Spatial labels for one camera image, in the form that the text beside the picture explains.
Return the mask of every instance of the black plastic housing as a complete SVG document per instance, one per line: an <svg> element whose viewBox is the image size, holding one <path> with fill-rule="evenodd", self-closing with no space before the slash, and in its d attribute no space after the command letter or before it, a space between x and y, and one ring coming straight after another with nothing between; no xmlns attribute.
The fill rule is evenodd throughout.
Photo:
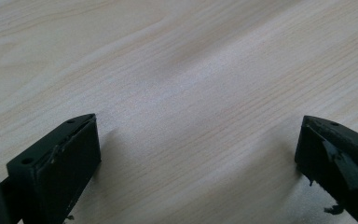
<svg viewBox="0 0 358 224"><path fill-rule="evenodd" d="M0 223L62 224L100 162L95 115L67 120L7 164Z"/></svg>
<svg viewBox="0 0 358 224"><path fill-rule="evenodd" d="M358 133L333 121L305 116L295 161L297 169L311 182L319 183L338 206L358 221Z"/></svg>

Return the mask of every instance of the wood grain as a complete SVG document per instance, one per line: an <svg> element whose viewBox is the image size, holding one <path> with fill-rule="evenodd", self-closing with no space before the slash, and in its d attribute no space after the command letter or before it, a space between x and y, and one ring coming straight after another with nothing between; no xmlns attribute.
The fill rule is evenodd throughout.
<svg viewBox="0 0 358 224"><path fill-rule="evenodd" d="M358 1L0 0L0 179L91 112L67 223L355 223L294 153L306 114L358 132Z"/></svg>

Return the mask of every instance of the screw hole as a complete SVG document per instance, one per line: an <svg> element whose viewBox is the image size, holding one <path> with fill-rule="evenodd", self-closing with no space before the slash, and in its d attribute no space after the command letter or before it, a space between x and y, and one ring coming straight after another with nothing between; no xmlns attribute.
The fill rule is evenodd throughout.
<svg viewBox="0 0 358 224"><path fill-rule="evenodd" d="M22 160L21 163L24 165L27 165L33 161L34 161L34 159L32 159L32 158L26 158L26 159Z"/></svg>

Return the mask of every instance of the light wood grain surface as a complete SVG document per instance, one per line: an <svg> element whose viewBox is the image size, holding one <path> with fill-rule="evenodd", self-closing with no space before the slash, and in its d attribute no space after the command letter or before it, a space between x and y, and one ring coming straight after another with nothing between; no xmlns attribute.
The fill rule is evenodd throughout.
<svg viewBox="0 0 358 224"><path fill-rule="evenodd" d="M357 0L0 0L0 179L96 113L76 223L355 223L295 170L304 115L358 132Z"/></svg>

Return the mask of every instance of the wooden table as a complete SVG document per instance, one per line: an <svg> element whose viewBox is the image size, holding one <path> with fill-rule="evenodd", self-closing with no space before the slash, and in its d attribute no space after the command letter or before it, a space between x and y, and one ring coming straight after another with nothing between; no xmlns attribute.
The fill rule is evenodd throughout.
<svg viewBox="0 0 358 224"><path fill-rule="evenodd" d="M296 172L304 115L358 132L357 0L0 0L0 179L96 113L67 223L355 223Z"/></svg>

